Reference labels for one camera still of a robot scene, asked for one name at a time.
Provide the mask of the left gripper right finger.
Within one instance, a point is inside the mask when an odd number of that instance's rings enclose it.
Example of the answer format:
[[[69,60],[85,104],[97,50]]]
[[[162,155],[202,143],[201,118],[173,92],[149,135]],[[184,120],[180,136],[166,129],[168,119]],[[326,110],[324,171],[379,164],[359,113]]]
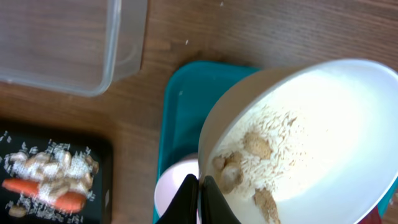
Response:
[[[212,176],[206,176],[200,187],[201,224],[240,224]]]

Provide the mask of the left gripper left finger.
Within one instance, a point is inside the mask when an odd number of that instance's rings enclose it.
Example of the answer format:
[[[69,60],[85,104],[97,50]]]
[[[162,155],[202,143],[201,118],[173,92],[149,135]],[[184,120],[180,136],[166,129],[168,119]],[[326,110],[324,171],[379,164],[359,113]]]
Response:
[[[188,174],[156,224],[197,223],[198,179]]]

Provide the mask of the orange carrot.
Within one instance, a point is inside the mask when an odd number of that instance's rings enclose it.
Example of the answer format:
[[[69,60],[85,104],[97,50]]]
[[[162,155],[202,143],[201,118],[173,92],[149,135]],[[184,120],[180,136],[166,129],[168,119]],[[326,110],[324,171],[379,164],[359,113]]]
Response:
[[[31,180],[18,178],[5,179],[2,182],[2,187],[11,192],[19,193],[31,198],[36,198],[39,201],[50,205],[56,210],[69,213],[80,212],[85,206],[86,202],[86,197],[84,195],[71,191],[67,191],[61,196],[56,196],[55,199],[44,199],[39,195],[39,183]]]

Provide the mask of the white bowl with scraps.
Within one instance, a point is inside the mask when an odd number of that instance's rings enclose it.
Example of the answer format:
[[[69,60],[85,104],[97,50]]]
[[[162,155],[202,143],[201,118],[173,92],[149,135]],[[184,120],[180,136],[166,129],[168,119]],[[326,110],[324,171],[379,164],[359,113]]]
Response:
[[[397,178],[397,72],[343,59],[262,70],[227,90],[198,143],[239,223],[358,223]]]

